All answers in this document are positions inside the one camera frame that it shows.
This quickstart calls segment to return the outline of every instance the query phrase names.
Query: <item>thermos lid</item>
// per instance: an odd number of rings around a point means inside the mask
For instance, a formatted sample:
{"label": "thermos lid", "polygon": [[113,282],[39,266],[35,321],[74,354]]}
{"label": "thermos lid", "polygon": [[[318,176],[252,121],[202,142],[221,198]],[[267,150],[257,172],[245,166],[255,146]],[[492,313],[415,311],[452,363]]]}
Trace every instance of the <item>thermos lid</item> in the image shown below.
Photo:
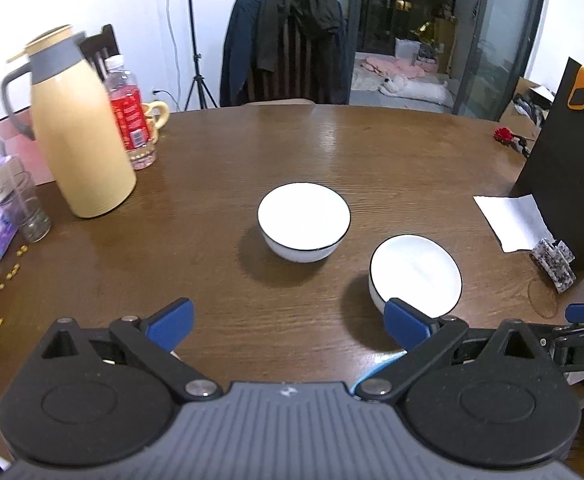
{"label": "thermos lid", "polygon": [[28,56],[36,54],[37,52],[40,52],[53,44],[59,43],[59,41],[71,38],[72,36],[72,25],[61,25],[60,27],[52,28],[27,43],[21,52],[8,59],[8,63],[18,59],[23,54],[27,54]]}

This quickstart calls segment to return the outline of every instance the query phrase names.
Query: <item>wood grain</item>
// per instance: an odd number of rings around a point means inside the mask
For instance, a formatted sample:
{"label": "wood grain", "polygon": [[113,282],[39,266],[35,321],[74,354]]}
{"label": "wood grain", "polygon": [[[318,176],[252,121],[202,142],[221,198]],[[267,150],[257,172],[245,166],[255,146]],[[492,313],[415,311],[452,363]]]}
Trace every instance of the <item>wood grain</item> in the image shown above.
{"label": "wood grain", "polygon": [[[563,322],[584,278],[562,297],[525,253],[504,254],[473,195],[505,195],[523,158],[492,139],[494,124],[408,110],[262,106],[175,114],[158,159],[126,202],[74,218],[54,184],[39,187],[52,231],[0,263],[0,394],[54,319],[107,326],[179,296],[197,320],[178,353],[232,380],[352,384],[398,350],[369,298],[366,272],[387,237],[418,234],[446,248],[463,277],[454,313],[472,326],[508,317]],[[312,181],[352,211],[339,249],[308,265],[262,240],[256,208],[272,188]],[[584,474],[584,435],[571,463]],[[0,440],[0,452],[5,447]]]}

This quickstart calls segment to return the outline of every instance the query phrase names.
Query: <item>chair backrest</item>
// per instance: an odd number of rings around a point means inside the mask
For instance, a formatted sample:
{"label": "chair backrest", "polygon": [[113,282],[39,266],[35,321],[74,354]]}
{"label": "chair backrest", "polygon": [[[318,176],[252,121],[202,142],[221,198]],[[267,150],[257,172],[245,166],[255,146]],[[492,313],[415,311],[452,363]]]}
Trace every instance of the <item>chair backrest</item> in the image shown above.
{"label": "chair backrest", "polygon": [[244,92],[246,102],[280,99],[309,99],[327,103],[329,92],[322,88],[317,76],[317,42],[310,41],[290,16],[283,23],[278,38],[278,59],[275,71],[252,66]]}
{"label": "chair backrest", "polygon": [[85,59],[94,67],[101,81],[104,81],[107,76],[105,59],[120,54],[114,28],[109,23],[101,28],[100,34],[85,38],[80,43],[79,48]]}

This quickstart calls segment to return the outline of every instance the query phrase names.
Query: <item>napkin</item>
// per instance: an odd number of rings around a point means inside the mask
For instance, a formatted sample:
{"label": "napkin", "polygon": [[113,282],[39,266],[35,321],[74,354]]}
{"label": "napkin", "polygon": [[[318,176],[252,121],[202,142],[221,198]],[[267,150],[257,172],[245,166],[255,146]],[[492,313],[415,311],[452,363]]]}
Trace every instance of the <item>napkin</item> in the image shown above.
{"label": "napkin", "polygon": [[475,196],[474,201],[499,237],[504,253],[530,251],[542,238],[554,240],[532,195],[520,198]]}

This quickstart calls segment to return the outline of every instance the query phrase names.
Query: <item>thermos handle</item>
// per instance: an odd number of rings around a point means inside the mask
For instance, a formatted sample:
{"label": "thermos handle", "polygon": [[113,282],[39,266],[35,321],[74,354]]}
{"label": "thermos handle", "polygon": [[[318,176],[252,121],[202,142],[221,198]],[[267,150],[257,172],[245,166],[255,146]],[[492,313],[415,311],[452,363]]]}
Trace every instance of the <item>thermos handle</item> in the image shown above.
{"label": "thermos handle", "polygon": [[3,108],[5,108],[5,111],[8,113],[9,120],[11,121],[12,124],[14,124],[16,129],[19,132],[21,132],[25,137],[28,137],[31,140],[35,140],[36,138],[34,136],[34,132],[32,131],[31,127],[28,126],[27,124],[23,124],[22,122],[20,122],[16,118],[16,115],[14,114],[14,110],[12,110],[12,106],[11,106],[11,103],[9,102],[9,98],[8,98],[8,84],[11,83],[12,81],[14,81],[14,79],[19,78],[22,75],[25,75],[27,72],[31,72],[31,71],[32,71],[32,69],[30,67],[30,64],[25,63],[20,68],[17,68],[13,72],[10,72],[9,74],[7,74],[3,78],[3,81],[1,81],[1,83],[0,83],[0,100],[3,103]]}

